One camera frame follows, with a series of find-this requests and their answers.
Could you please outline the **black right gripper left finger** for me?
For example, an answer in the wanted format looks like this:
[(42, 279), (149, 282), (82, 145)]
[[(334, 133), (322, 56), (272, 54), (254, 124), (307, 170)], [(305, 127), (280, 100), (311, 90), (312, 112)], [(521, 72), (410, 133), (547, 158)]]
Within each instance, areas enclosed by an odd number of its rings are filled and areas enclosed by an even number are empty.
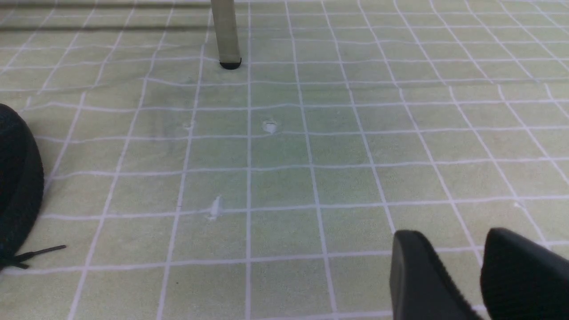
[(395, 320), (481, 320), (464, 298), (427, 237), (393, 235), (390, 296)]

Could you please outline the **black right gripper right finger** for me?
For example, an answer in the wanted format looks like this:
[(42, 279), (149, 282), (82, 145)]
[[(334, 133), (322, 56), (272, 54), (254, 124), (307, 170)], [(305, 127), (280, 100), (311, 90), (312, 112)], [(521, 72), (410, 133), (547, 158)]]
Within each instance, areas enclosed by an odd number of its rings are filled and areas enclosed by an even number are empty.
[(492, 320), (566, 320), (569, 262), (510, 231), (486, 235), (481, 293)]

